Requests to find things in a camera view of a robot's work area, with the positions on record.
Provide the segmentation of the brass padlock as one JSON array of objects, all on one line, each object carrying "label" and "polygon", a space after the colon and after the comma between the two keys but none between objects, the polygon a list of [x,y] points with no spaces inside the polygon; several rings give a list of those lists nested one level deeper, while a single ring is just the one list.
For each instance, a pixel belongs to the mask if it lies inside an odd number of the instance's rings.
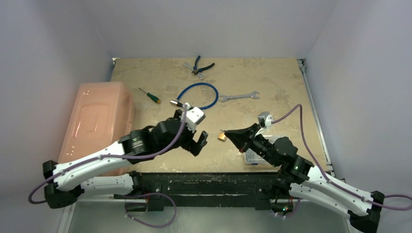
[{"label": "brass padlock", "polygon": [[220,140],[220,141],[226,141],[226,139],[227,139],[227,137],[226,137],[226,135],[225,135],[225,131],[224,130],[221,130],[221,132],[219,133],[219,135],[218,135],[218,140]]}]

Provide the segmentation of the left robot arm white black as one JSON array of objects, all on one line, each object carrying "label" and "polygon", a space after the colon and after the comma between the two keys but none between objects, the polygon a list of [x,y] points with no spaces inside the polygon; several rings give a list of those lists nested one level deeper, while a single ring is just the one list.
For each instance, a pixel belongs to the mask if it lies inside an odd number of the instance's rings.
[{"label": "left robot arm white black", "polygon": [[155,126],[133,130],[108,147],[83,158],[66,163],[44,162],[45,202],[50,208],[58,209],[85,197],[108,194],[130,195],[134,199],[142,197],[145,185],[139,182],[136,173],[119,176],[104,176],[104,173],[152,160],[175,148],[197,156],[207,144],[208,134],[202,131],[197,141],[193,137],[197,125],[205,117],[198,107],[185,112],[176,110],[173,117]]}]

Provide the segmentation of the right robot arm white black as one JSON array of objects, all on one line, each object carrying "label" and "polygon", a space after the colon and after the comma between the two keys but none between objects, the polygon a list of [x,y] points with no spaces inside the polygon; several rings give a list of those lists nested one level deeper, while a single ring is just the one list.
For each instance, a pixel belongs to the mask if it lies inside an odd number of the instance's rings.
[{"label": "right robot arm white black", "polygon": [[309,200],[349,219],[350,225],[363,233],[375,233],[380,221],[384,194],[367,192],[324,173],[320,167],[298,155],[288,137],[274,142],[258,134],[260,126],[225,131],[225,136],[240,152],[253,151],[279,171],[272,185],[280,198],[287,195]]}]

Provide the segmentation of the clear plastic screw box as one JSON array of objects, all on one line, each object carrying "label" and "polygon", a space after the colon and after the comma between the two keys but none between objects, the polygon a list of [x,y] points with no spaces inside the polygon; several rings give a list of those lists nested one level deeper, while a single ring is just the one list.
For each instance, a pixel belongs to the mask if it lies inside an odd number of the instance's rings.
[{"label": "clear plastic screw box", "polygon": [[[273,144],[277,139],[283,136],[282,135],[264,135],[263,137],[267,139],[271,144]],[[269,163],[266,160],[264,160],[261,156],[259,156],[257,153],[255,153],[251,149],[248,149],[244,153],[244,160],[245,160],[245,163],[249,165],[259,165],[259,164],[269,165]]]}]

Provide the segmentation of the large silver open wrench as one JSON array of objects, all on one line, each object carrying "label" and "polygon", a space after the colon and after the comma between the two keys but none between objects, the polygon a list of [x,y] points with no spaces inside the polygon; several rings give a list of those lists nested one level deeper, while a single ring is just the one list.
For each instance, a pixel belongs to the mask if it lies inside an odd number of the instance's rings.
[{"label": "large silver open wrench", "polygon": [[237,99],[259,99],[260,93],[258,91],[252,91],[251,93],[248,94],[243,94],[243,95],[234,95],[234,96],[226,96],[226,95],[219,95],[218,101],[219,102],[226,102],[229,100],[237,100]]}]

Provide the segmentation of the small silver wrench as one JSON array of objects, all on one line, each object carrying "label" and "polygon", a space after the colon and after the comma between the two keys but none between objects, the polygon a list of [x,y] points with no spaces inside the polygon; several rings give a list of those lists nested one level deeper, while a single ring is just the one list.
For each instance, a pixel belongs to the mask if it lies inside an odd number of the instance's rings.
[{"label": "small silver wrench", "polygon": [[190,66],[187,62],[184,62],[182,66],[188,68],[192,72],[192,74],[197,75],[200,80],[204,80],[204,78],[206,77],[202,73],[202,70],[195,69],[194,67]]}]

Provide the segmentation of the pink plastic storage box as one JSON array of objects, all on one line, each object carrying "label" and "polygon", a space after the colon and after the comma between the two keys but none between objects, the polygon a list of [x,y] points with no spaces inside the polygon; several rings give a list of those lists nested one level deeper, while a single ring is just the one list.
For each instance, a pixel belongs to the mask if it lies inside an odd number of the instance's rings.
[{"label": "pink plastic storage box", "polygon": [[123,83],[81,84],[58,163],[71,162],[106,148],[130,133],[134,119],[133,96]]}]

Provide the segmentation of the green handled screwdriver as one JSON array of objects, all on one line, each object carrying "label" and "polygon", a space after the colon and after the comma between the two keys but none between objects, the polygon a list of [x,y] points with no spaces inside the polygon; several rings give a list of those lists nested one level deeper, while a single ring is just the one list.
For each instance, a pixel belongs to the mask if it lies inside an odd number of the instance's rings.
[{"label": "green handled screwdriver", "polygon": [[145,93],[146,94],[146,96],[148,97],[148,98],[150,98],[153,102],[155,102],[155,103],[158,103],[158,104],[160,104],[161,103],[161,100],[160,100],[160,98],[158,98],[157,96],[155,96],[155,95],[153,95],[152,93],[150,93],[150,92],[146,92],[146,91],[144,91],[142,88],[138,88],[140,91],[142,91],[143,93]]}]

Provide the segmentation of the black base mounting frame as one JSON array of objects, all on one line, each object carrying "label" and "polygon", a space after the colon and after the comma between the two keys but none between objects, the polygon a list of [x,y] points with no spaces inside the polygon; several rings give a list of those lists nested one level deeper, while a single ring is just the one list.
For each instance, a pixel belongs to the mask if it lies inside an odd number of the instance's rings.
[{"label": "black base mounting frame", "polygon": [[291,197],[278,172],[132,172],[133,190],[115,199],[141,199],[148,211],[164,207],[252,207],[271,210]]}]

